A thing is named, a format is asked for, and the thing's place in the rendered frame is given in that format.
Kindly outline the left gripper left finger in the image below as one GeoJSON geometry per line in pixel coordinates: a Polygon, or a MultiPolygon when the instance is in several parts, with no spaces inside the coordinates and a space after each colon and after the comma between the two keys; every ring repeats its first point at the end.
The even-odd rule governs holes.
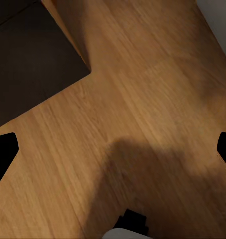
{"type": "Polygon", "coordinates": [[[14,132],[0,136],[0,181],[18,152],[19,145],[14,132]]]}

